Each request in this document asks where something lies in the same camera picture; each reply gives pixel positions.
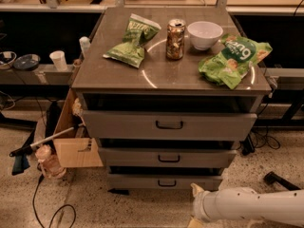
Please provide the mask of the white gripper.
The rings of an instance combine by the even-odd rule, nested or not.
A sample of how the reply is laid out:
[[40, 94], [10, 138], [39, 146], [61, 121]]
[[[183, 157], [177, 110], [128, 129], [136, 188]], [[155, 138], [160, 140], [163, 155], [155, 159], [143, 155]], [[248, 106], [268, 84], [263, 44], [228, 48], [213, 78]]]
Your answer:
[[193, 194], [193, 218], [190, 219], [187, 228], [203, 228], [201, 222], [209, 222], [210, 219], [204, 210], [204, 198], [209, 191], [204, 190], [202, 187], [195, 183], [191, 183]]

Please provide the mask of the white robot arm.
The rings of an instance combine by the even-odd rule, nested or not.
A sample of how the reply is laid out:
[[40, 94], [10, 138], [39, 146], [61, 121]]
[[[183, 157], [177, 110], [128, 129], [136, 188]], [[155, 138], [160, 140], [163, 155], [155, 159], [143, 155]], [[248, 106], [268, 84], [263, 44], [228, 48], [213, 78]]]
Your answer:
[[304, 191], [258, 193], [250, 187], [204, 190], [192, 183], [194, 220], [271, 220], [304, 227]]

